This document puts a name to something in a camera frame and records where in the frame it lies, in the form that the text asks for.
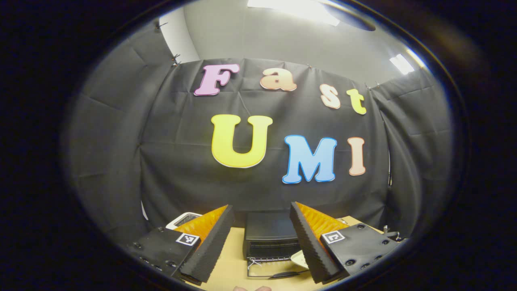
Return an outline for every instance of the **blue letter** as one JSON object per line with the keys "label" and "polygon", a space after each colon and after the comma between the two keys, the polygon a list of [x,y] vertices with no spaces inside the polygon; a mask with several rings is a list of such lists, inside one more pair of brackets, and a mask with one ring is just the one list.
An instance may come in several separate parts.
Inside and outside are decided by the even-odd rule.
{"label": "blue letter", "polygon": [[289,166],[287,175],[282,178],[286,184],[301,182],[298,174],[298,166],[301,167],[305,180],[312,180],[318,166],[320,171],[316,174],[317,182],[329,182],[334,180],[334,148],[338,142],[333,138],[322,138],[314,154],[312,154],[305,137],[289,135],[285,137],[285,143],[289,145]]}

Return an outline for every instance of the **table surface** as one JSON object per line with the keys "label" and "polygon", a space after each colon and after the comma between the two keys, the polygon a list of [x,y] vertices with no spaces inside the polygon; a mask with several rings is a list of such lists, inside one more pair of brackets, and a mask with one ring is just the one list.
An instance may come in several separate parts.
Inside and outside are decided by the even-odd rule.
{"label": "table surface", "polygon": [[[342,219],[348,225],[361,223],[351,216],[342,217]],[[207,291],[232,291],[235,286],[243,287],[248,291],[255,291],[261,286],[268,286],[272,291],[309,291],[318,290],[324,286],[322,283],[315,284],[310,272],[274,280],[249,278],[247,276],[247,261],[242,257],[243,241],[244,228],[232,227],[208,282],[202,283],[201,286],[192,285]]]}

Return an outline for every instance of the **gray wall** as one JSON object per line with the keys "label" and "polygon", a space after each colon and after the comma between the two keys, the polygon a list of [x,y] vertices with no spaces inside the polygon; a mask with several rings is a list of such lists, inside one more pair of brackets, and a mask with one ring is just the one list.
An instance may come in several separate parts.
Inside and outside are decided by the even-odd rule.
{"label": "gray wall", "polygon": [[178,55],[178,62],[199,61],[199,55],[192,43],[185,22],[183,7],[160,17],[160,29],[173,55]]}
{"label": "gray wall", "polygon": [[399,53],[418,67],[406,47],[380,27],[373,32],[345,23],[334,27],[273,9],[248,8],[247,2],[201,0],[184,7],[202,60],[236,57],[309,64],[368,86],[402,76],[389,61]]}

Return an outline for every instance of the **bolt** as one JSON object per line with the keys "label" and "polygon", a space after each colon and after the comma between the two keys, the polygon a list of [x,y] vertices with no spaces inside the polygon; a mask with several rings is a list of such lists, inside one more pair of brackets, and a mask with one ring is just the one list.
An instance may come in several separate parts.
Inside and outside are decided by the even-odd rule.
{"label": "bolt", "polygon": [[176,263],[172,260],[166,260],[165,264],[171,268],[176,268]]}

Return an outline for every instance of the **ceiling light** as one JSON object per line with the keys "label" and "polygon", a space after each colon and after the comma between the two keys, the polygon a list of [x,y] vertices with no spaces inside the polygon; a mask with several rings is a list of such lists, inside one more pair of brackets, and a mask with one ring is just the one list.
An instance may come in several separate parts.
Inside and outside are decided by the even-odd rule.
{"label": "ceiling light", "polygon": [[403,75],[414,71],[413,67],[411,67],[408,61],[401,54],[398,54],[396,57],[392,57],[389,60]]}
{"label": "ceiling light", "polygon": [[422,60],[412,50],[407,49],[406,52],[418,63],[421,68],[425,67],[425,64],[422,62]]}
{"label": "ceiling light", "polygon": [[339,24],[338,19],[333,17],[321,3],[314,0],[248,0],[248,7],[271,8],[333,26]]}

